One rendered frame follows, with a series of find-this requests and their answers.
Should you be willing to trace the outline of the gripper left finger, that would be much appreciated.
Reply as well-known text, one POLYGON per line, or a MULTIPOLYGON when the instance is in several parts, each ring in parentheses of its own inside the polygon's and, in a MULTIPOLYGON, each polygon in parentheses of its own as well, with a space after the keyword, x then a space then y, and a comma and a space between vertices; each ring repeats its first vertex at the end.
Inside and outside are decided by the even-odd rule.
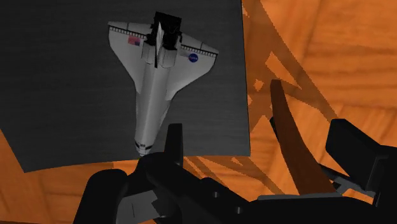
POLYGON ((183 126, 168 126, 163 152, 139 159, 135 171, 105 169, 87 181, 73 224, 247 224, 249 202, 183 167, 183 126))

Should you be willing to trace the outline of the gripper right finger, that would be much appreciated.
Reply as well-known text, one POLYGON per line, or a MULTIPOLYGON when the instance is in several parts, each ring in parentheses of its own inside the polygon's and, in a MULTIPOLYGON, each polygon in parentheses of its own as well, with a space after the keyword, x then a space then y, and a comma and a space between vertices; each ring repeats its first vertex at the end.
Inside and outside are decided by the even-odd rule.
POLYGON ((397 203, 397 147, 380 144, 348 120, 336 118, 325 149, 345 171, 324 168, 338 193, 355 190, 372 197, 374 206, 397 203))

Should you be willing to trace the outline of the white space shuttle toy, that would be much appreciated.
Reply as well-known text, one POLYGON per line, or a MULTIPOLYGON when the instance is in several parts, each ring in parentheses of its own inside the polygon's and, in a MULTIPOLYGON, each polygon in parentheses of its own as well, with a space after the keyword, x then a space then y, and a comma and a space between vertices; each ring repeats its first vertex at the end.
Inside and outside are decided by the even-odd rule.
POLYGON ((151 24, 108 24, 109 45, 134 82, 134 144, 142 157, 151 152, 174 96, 207 74, 219 54, 181 32, 181 22, 156 12, 151 24))

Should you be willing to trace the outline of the dark grey table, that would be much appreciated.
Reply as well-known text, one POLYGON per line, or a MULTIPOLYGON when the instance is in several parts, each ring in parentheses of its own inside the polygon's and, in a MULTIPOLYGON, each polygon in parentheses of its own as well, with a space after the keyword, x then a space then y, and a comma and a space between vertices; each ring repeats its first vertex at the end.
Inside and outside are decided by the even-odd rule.
POLYGON ((242 0, 0 0, 0 130, 25 172, 132 160, 134 83, 108 22, 180 17, 217 49, 214 67, 180 90, 165 123, 186 156, 248 156, 242 0))

